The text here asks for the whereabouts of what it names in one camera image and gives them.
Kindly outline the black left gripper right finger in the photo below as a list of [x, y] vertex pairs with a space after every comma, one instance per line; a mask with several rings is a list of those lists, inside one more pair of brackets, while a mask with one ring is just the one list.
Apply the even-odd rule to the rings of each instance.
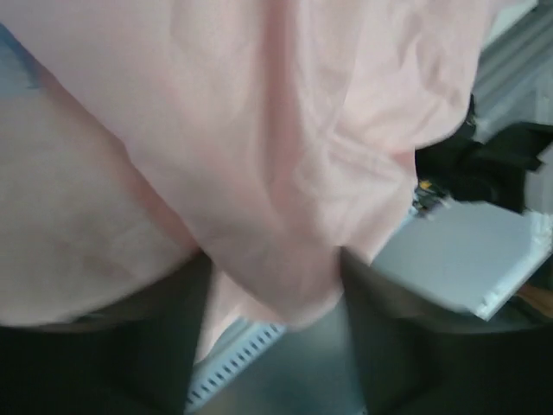
[[340, 279], [369, 413], [551, 413], [550, 322], [517, 305], [488, 322], [446, 310], [347, 249]]

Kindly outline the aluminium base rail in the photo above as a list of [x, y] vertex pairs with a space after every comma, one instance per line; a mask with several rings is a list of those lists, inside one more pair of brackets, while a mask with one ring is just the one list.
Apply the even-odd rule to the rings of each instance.
[[535, 8], [486, 49], [474, 97], [478, 141], [518, 121], [552, 123], [551, 7]]

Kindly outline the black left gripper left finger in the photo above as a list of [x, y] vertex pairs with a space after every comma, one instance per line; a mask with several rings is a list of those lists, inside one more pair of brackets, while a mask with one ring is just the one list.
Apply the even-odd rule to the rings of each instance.
[[211, 288], [203, 252], [73, 324], [1, 329], [3, 414], [183, 414]]

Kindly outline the shiny metal front plate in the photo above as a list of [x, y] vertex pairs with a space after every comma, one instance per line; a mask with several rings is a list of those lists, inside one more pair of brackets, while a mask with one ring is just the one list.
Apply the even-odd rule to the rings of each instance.
[[[453, 203], [409, 217], [371, 266], [433, 304], [488, 322], [551, 254], [552, 213]], [[286, 328], [193, 414], [371, 414], [344, 296], [313, 326]]]

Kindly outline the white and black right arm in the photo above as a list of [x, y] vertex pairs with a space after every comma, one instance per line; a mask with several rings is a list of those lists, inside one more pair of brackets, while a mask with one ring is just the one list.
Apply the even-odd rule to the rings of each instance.
[[516, 214], [552, 213], [552, 127], [517, 122], [485, 142], [477, 132], [475, 99], [448, 138], [416, 151], [413, 207], [425, 215], [450, 198], [485, 202]]

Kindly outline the blue and pink printed pillowcase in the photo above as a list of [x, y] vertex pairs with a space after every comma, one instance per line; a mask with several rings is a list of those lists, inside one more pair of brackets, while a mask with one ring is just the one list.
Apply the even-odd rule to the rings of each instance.
[[4, 1], [1, 323], [104, 326], [206, 252], [207, 336], [307, 326], [464, 120], [502, 1]]

